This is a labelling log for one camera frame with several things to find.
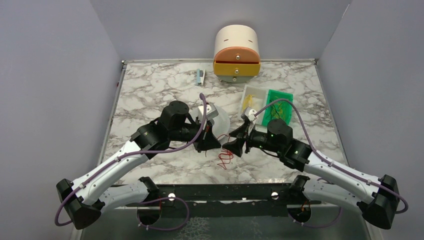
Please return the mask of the white plastic cable spool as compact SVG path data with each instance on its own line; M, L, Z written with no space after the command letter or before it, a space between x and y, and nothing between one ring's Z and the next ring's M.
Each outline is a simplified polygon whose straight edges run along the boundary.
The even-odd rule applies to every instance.
M211 121L206 121L211 124L211 132L214 134L216 138L218 138L221 135L226 135L229 132L230 129L230 117L228 113L223 110L220 106L215 106L219 112L219 115L215 117ZM199 121L197 118L198 111L197 107L190 111L190 115L194 120Z

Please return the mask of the white plastic bin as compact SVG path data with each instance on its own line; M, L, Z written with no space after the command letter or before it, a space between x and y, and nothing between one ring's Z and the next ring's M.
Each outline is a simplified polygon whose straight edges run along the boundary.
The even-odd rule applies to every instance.
M267 88L246 84L240 100L238 115L246 107L251 107L257 111L262 109L267 104L268 92L269 90Z

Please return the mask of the green plastic bin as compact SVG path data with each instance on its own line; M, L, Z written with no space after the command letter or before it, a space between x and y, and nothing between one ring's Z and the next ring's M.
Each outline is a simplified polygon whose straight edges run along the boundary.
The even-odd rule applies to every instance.
M269 104L278 99L286 99L292 102L293 95L291 93L286 93L286 92L270 89L268 91L266 104ZM292 106L286 101L279 101L267 107L266 110L263 111L263 118L262 118L261 125L266 127L268 123L274 119L282 119L285 121L287 125L289 125L291 118L292 118Z

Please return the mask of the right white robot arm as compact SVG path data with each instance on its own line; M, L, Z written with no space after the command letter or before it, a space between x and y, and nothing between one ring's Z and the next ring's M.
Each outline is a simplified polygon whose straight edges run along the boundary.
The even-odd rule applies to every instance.
M235 139L222 147L238 157L251 148L274 152L285 166L329 182L305 180L300 190L306 199L351 209L375 227L391 229L400 202L398 184L392 176L366 174L314 151L295 139L293 129L282 119L271 120L266 132L245 121L230 136Z

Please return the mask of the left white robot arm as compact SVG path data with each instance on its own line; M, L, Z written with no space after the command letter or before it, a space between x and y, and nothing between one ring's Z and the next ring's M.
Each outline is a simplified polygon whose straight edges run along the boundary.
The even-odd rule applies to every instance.
M143 201L156 193L156 187L147 178L114 187L125 174L158 154L171 153L170 143L182 142L197 152L218 149L220 134L229 130L226 111L204 102L195 110L179 100L170 102L161 115L137 129L130 139L110 158L74 180L62 179L56 185L65 210L78 230L97 221L107 210L136 201Z

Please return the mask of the small teal white clip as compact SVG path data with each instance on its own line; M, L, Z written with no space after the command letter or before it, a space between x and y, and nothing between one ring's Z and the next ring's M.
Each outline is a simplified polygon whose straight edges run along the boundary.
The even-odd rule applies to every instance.
M196 70L196 84L198 86L203 86L205 81L206 72L204 69L198 68Z

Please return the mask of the cream mini drawer cabinet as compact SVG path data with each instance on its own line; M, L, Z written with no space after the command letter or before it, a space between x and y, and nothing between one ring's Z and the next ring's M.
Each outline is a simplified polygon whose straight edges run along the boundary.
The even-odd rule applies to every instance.
M249 82L261 69L257 33L241 24L220 29L215 36L212 66L213 73L222 82Z

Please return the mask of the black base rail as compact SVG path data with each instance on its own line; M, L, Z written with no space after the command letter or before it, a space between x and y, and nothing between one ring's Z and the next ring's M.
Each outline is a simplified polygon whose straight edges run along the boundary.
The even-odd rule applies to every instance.
M139 183L147 187L146 197L126 204L137 207L142 217L287 217L288 206L300 206L308 176L298 175L292 183L241 184L154 184L149 177Z

